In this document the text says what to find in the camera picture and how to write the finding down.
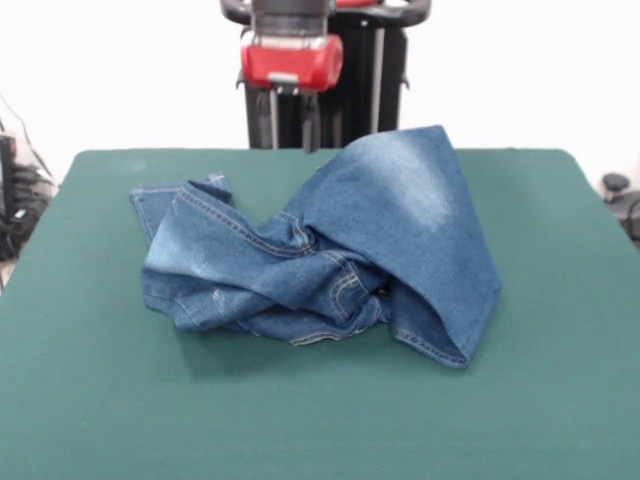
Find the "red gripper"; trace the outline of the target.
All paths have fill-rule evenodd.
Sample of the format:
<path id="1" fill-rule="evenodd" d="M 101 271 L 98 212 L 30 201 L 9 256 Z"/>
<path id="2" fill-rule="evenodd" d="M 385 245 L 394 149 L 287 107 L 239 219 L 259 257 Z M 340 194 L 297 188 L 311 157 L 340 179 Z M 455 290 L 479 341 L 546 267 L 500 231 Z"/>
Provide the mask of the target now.
<path id="1" fill-rule="evenodd" d="M 270 92 L 280 85 L 325 92 L 340 78 L 344 47 L 337 35 L 318 37 L 250 34 L 241 45 L 244 80 L 263 88 L 256 95 L 258 131 L 270 132 Z M 318 95 L 302 96 L 302 146 L 307 153 L 320 148 Z"/>

